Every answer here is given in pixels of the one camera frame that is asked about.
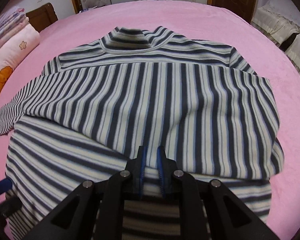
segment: silver bolt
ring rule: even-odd
[[[174,176],[176,176],[176,177],[182,177],[182,176],[183,176],[183,171],[181,171],[181,170],[175,170],[175,171],[173,172],[173,174],[174,174]]]
[[[220,187],[221,186],[221,181],[217,180],[217,179],[214,179],[214,180],[211,181],[211,185],[213,187]]]
[[[120,175],[122,176],[122,177],[128,177],[129,175],[130,175],[130,171],[127,171],[127,170],[123,170],[123,171],[121,171],[120,172]]]
[[[93,182],[91,180],[85,180],[83,183],[82,183],[82,186],[84,186],[85,188],[88,188],[88,187],[91,187],[93,184]]]

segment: striped shirt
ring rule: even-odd
[[[0,135],[12,128],[6,173],[10,194],[24,204],[11,219],[18,239],[83,180],[124,169],[140,145],[148,146],[144,194],[160,195],[156,149],[163,145],[179,169],[205,181],[221,177],[262,219],[268,180],[283,166],[269,81],[234,47],[164,27],[115,28],[53,58],[0,110]],[[145,205],[140,215],[134,205],[125,208],[124,239],[178,234],[178,217],[162,225],[158,216],[171,214]]]

